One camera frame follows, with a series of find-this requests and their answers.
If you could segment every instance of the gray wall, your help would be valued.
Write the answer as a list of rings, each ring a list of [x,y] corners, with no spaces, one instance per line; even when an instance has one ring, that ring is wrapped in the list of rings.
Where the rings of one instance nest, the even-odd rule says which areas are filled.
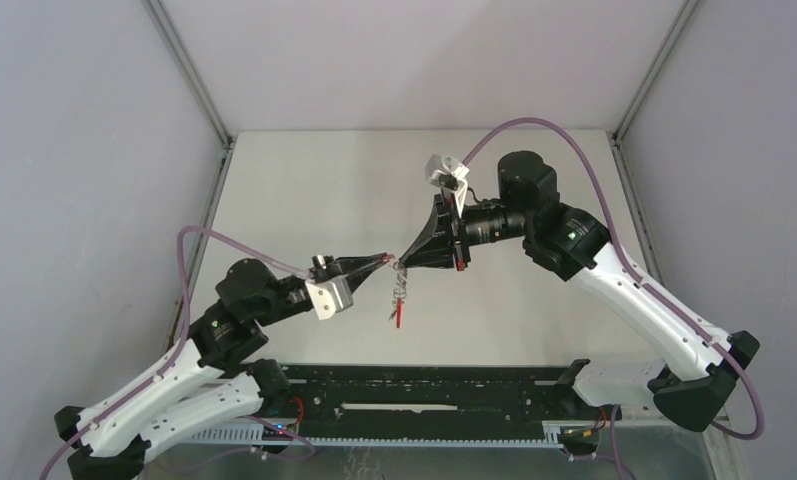
[[[797,0],[705,2],[626,141],[667,283],[762,343],[755,479],[797,479]],[[745,393],[729,413],[751,427]]]
[[[0,1],[0,480],[160,354],[219,154],[140,1]]]

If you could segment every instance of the white wall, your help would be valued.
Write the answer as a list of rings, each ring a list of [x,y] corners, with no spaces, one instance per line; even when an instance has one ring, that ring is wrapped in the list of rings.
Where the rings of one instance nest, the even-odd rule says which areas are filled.
[[[165,2],[244,130],[613,129],[683,0]]]
[[[0,1],[0,480],[161,352],[219,154],[141,2]]]
[[[797,479],[797,0],[705,2],[625,151],[669,285],[762,343],[753,478]]]

